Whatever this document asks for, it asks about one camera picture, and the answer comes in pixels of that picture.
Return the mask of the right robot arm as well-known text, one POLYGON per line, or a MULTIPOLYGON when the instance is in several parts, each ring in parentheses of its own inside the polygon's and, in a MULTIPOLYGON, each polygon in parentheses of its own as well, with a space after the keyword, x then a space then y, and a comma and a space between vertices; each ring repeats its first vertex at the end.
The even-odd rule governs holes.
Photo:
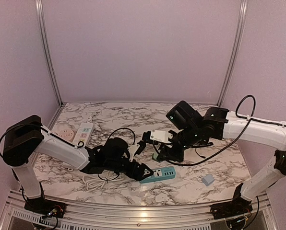
POLYGON ((207 157, 205 161, 219 155, 238 141, 273 148, 275 152, 270 161, 251 179, 242 182, 235 189, 232 201, 227 204, 227 210, 236 215, 259 193, 286 177, 286 122, 256 118, 254 112, 252 110, 249 115, 241 115, 237 110, 210 107, 202 115, 187 102, 180 101, 166 115, 179 132, 152 130, 150 140, 162 144, 161 148, 155 150, 162 161, 187 167, 196 164, 183 162, 184 151, 211 138, 230 139, 231 143, 207 157))

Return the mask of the green usb charger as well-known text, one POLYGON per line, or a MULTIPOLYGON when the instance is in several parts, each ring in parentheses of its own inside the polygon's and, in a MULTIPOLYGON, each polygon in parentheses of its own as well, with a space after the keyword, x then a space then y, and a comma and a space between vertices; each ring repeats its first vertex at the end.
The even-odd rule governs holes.
POLYGON ((158 154, 157 153, 154 153, 152 155, 152 160, 156 161, 156 162, 161 162, 161 160, 158 159, 158 154))

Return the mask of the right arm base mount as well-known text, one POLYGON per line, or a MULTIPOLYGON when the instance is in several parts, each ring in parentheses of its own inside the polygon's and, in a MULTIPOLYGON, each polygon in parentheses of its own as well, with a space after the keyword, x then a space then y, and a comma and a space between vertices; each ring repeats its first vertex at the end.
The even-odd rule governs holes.
POLYGON ((210 212, 214 219, 229 218, 252 212, 251 204, 234 203, 232 201, 211 205, 210 212))

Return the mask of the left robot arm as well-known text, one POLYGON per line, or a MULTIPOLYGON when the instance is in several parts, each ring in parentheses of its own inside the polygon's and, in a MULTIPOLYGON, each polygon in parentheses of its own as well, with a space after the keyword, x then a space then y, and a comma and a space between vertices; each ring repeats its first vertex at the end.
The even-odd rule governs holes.
POLYGON ((146 164, 137 162, 130 147, 121 138, 110 138, 104 145, 90 148, 72 144, 53 134, 32 115, 7 128, 0 137, 0 156, 14 171, 27 199, 39 213, 50 209, 33 166, 29 162, 33 153, 41 153, 60 160, 85 174, 101 174, 104 170, 123 173, 136 181, 154 174, 146 164))

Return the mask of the light blue usb charger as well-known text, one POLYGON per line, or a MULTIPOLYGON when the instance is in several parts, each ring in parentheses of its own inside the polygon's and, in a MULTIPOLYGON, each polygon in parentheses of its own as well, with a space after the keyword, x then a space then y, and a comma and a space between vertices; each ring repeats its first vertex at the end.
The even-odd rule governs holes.
POLYGON ((206 185, 209 186, 215 181, 214 177, 211 174, 208 174, 202 178, 202 182, 206 185))

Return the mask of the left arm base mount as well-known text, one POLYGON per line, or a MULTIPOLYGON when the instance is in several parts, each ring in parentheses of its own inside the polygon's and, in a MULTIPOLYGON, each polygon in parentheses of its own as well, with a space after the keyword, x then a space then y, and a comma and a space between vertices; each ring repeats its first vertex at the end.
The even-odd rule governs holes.
POLYGON ((52 211, 53 209, 56 209, 57 211, 54 212, 55 216, 58 218, 63 218, 65 210, 66 210, 66 204, 62 202, 52 201, 52 200, 45 200, 44 203, 36 202, 33 204, 32 201, 29 201, 29 203, 25 203, 24 206, 25 210, 42 214, 43 216, 46 216, 52 211))

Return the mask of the teal power strip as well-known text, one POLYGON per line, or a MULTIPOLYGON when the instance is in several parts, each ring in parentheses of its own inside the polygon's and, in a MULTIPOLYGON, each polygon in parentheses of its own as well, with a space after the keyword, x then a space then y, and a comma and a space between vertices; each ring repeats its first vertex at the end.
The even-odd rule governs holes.
POLYGON ((154 171, 153 182, 170 180, 176 177, 176 171, 173 166, 157 168, 157 169, 153 169, 153 171, 154 171))

